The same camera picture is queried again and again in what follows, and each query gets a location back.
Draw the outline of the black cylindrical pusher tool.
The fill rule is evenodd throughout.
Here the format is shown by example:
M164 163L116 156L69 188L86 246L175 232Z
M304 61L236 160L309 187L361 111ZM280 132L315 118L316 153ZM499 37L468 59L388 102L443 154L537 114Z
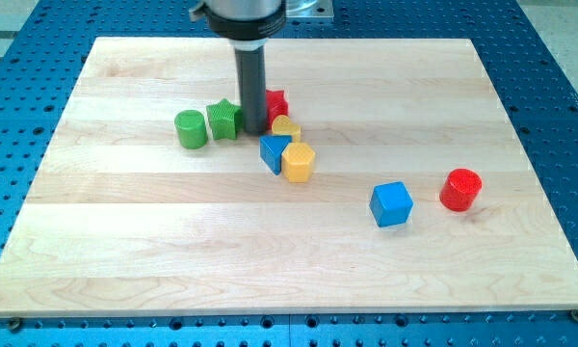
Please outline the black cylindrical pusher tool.
M266 40L231 40L234 49L244 129L250 134L267 131Z

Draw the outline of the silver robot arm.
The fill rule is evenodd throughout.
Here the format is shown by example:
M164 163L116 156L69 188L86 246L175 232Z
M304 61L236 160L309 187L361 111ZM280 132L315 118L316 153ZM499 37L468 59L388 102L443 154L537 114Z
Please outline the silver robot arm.
M200 0L189 9L193 21L229 40L234 49L244 129L262 134L268 128L264 45L286 22L283 0Z

